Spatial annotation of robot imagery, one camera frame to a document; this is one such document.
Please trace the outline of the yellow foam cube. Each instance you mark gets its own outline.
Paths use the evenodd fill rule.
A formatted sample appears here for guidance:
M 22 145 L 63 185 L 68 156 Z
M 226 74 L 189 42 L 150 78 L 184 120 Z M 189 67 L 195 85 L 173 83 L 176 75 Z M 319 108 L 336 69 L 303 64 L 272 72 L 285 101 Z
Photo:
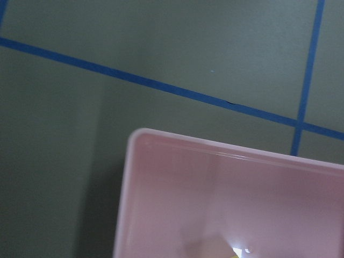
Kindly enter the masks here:
M 229 258 L 242 258 L 242 249 L 236 247 L 231 248 Z

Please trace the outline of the pink plastic bin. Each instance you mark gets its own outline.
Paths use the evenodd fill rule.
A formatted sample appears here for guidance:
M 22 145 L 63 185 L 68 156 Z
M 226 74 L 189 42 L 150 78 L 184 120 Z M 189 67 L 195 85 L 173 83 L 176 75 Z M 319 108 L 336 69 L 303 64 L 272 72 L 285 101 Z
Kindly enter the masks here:
M 343 257 L 343 166 L 148 128 L 127 142 L 114 257 Z

